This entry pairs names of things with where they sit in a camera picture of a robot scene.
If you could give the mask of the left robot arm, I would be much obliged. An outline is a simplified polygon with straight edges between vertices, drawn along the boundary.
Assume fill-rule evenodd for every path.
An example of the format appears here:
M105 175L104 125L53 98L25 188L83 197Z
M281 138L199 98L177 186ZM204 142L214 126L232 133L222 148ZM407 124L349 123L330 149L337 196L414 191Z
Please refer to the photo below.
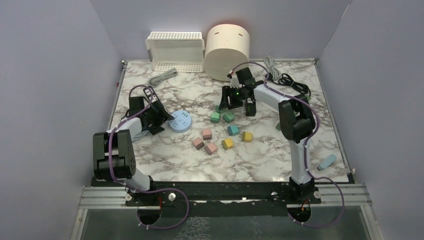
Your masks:
M93 135L93 174L98 181L119 183L138 192L138 199L149 206L157 200L157 191L152 186L152 177L137 169L133 141L139 134L155 135L163 131L162 125L173 117L156 96L148 107L135 100L144 98L130 98L128 118L108 131Z

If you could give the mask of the blue round socket hub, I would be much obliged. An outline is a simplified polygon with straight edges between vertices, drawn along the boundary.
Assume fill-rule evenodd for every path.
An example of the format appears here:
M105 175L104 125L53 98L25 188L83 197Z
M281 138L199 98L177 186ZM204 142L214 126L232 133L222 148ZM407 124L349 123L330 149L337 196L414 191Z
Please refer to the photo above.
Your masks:
M171 114L172 120L168 121L168 125L176 133L184 133L192 126L192 117L185 110L177 110Z

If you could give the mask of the green plug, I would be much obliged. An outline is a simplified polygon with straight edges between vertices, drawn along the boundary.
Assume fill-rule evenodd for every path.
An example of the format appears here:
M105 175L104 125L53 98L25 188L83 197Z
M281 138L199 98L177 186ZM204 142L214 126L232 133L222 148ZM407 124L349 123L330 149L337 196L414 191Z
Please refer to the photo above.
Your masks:
M226 107L220 107L219 105L215 105L215 112L219 114L224 114L228 112L229 110Z
M211 123L218 123L218 122L220 121L220 117L221 117L220 113L218 113L218 112L213 112L213 113L210 115L210 122L211 122Z
M232 112L227 111L223 114L222 118L226 123L230 123L235 119L235 115Z

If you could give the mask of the green power strip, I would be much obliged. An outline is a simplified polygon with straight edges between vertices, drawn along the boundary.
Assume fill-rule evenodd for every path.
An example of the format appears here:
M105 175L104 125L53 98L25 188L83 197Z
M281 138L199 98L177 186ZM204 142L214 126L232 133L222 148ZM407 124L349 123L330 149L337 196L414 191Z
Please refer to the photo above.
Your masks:
M312 131L315 127L312 110L296 100L309 104L310 97L299 94L294 98L283 100L278 104L279 123L276 128L283 133L288 132L293 135L299 135L301 131Z

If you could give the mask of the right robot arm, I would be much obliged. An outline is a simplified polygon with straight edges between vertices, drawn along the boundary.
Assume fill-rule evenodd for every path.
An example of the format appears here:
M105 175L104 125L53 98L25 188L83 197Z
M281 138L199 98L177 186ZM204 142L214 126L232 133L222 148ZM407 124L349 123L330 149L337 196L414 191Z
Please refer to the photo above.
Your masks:
M262 102L278 111L279 127L288 140L291 157L289 199L300 204L314 191L315 181L309 169L310 147L308 140L314 134L316 121L304 94L292 96L256 81L249 68L236 72L239 87L225 85L221 89L219 109L244 107L248 117L256 115L256 103Z

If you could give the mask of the black strip with green plugs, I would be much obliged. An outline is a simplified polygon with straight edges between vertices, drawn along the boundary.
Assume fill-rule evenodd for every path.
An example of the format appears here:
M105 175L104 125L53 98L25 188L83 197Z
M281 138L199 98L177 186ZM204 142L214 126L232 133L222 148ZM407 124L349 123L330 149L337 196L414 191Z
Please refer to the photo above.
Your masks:
M143 89L143 92L148 102L154 103L159 100L156 92L153 90L152 87L145 87Z

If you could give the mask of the teal USB plug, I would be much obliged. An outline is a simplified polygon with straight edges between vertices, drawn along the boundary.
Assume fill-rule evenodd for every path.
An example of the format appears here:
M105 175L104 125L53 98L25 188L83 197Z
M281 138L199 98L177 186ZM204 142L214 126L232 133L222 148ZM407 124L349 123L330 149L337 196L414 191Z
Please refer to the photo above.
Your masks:
M238 135L240 130L237 125L230 125L227 127L227 132L230 136Z

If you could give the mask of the yellow USB plug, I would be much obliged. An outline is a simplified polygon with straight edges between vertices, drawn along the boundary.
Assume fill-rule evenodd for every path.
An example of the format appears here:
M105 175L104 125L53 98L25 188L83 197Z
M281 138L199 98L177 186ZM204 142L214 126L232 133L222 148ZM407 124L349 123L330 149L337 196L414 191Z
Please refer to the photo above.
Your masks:
M221 141L222 147L224 150L229 150L234 147L234 142L231 138L226 138Z
M243 142L250 143L253 140L253 134L251 132L248 132L248 131L243 131L242 134L241 134L241 140Z

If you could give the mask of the pink USB plug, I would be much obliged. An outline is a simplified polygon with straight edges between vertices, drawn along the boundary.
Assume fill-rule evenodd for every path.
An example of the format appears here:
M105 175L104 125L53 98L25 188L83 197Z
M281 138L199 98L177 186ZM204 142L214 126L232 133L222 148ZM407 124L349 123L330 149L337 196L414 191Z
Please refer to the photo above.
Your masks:
M202 130L202 138L203 140L211 140L212 139L212 131L210 128L205 128Z
M205 151L208 155L214 154L218 150L218 147L214 142L209 143L205 146Z

